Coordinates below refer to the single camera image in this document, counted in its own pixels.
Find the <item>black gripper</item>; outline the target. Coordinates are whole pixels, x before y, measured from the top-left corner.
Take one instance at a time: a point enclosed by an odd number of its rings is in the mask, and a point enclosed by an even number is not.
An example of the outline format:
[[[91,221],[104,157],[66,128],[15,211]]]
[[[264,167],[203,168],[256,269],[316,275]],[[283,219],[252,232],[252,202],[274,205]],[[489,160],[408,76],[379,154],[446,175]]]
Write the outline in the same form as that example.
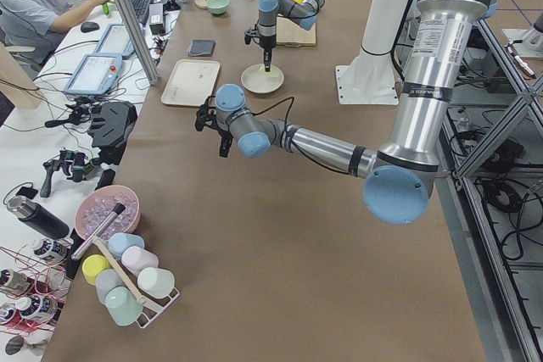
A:
[[[225,131],[218,125],[216,116],[216,107],[211,106],[210,102],[213,96],[208,96],[205,102],[199,107],[196,112],[196,120],[194,127],[196,131],[202,131],[205,127],[217,131],[221,136],[220,157],[225,158],[232,146],[232,134]]]
[[[271,71],[272,49],[277,45],[277,27],[275,25],[255,24],[244,32],[244,41],[249,45],[255,40],[263,48],[263,65],[265,72]]]

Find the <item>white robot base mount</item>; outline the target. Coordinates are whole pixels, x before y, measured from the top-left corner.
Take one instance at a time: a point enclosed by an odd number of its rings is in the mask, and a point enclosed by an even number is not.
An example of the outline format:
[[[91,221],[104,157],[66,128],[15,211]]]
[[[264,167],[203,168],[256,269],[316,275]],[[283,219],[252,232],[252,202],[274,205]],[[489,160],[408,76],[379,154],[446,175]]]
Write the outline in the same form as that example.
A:
[[[410,3],[410,0],[372,0],[359,55],[350,64],[336,67],[340,103],[398,103],[391,52]]]

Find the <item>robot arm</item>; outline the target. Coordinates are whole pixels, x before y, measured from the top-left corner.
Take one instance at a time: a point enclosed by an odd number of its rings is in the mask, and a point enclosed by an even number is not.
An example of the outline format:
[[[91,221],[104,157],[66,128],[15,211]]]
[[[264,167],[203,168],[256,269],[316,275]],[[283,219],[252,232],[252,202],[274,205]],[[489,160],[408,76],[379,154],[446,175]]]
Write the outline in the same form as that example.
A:
[[[325,0],[258,0],[258,20],[252,29],[244,32],[247,45],[256,39],[263,49],[263,67],[271,71],[272,50],[277,45],[277,18],[289,19],[308,31],[316,23],[317,15]]]
[[[196,114],[197,130],[221,136],[255,158],[271,146],[298,152],[335,172],[364,180],[374,216],[404,225],[428,206],[439,161],[434,147],[473,24],[495,12],[497,0],[372,0],[361,51],[336,69],[343,104],[394,105],[389,140],[372,151],[291,124],[261,120],[246,103],[248,85],[220,86]]]

